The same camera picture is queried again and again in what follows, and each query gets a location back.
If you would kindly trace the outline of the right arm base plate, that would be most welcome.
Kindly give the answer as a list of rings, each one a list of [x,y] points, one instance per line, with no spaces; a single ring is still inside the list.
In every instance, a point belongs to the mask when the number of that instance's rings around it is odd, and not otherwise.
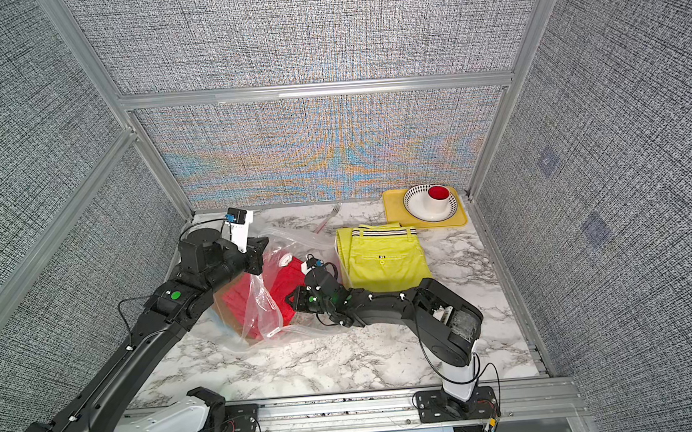
[[[491,386],[478,386],[474,390],[466,402],[440,389],[416,392],[412,403],[419,414],[419,420],[426,424],[500,418],[501,408],[494,389]]]

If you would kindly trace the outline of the clear plastic vacuum bag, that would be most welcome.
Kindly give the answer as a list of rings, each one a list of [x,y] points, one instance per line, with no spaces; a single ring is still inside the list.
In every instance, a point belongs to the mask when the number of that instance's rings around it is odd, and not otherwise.
[[[286,301],[304,283],[307,259],[327,261],[335,265],[335,275],[341,273],[335,237],[268,223],[252,234],[269,238],[263,273],[245,273],[219,290],[197,327],[198,335],[235,354],[247,354],[262,346],[286,346],[339,333],[338,326],[319,322],[314,313],[297,313]]]

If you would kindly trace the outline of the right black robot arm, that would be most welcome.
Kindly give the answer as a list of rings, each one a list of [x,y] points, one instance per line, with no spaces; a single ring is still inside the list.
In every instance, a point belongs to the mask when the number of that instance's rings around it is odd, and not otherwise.
[[[474,348],[484,320],[462,296],[431,277],[400,292],[348,289],[326,267],[312,268],[304,281],[285,298],[295,312],[324,315],[344,328],[404,326],[425,356],[433,354],[441,362],[436,374],[444,394],[463,404],[474,397],[483,375]]]

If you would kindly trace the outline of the red textured garment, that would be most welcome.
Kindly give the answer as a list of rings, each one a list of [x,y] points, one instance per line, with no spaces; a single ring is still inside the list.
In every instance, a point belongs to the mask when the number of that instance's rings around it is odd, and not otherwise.
[[[287,250],[269,253],[263,273],[243,273],[215,295],[214,313],[242,339],[271,338],[292,323],[296,312],[286,297],[304,285],[302,260]]]

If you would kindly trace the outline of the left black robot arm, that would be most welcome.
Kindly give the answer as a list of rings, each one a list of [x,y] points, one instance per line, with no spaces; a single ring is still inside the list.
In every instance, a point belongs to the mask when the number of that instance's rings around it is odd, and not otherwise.
[[[222,431],[225,401],[205,388],[131,425],[122,417],[158,363],[213,305],[215,293],[242,273],[262,273],[267,245],[268,237],[236,244],[216,229],[188,234],[179,242],[172,277],[147,298],[125,342],[53,419],[34,422],[24,432]]]

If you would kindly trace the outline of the yellow-green shorts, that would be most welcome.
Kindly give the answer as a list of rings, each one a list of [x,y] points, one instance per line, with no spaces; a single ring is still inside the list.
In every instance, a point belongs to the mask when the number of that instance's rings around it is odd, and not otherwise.
[[[389,293],[432,278],[417,229],[398,223],[340,228],[336,250],[347,287]]]

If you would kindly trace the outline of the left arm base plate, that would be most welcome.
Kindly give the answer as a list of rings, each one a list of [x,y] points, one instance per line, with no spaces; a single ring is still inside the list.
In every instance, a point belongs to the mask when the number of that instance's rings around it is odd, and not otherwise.
[[[198,432],[258,432],[258,416],[258,404],[226,405],[224,417],[219,413],[211,413],[209,420]]]

